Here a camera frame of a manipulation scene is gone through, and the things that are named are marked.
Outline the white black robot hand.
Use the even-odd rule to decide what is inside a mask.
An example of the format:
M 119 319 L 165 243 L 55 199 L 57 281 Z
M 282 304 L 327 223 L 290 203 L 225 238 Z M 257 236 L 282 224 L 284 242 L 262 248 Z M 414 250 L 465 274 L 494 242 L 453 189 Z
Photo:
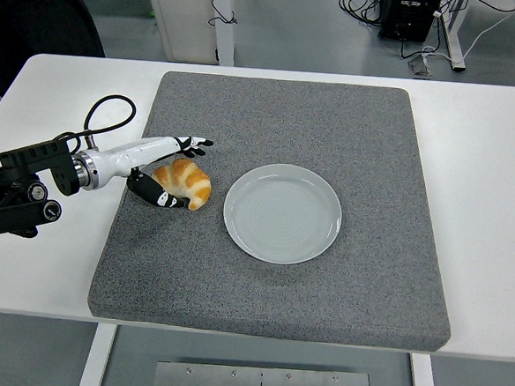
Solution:
M 104 187 L 113 177 L 127 180 L 127 188 L 149 204 L 195 211 L 211 195 L 211 179 L 192 158 L 204 155 L 202 137 L 148 137 L 106 152 L 85 151 L 86 189 Z

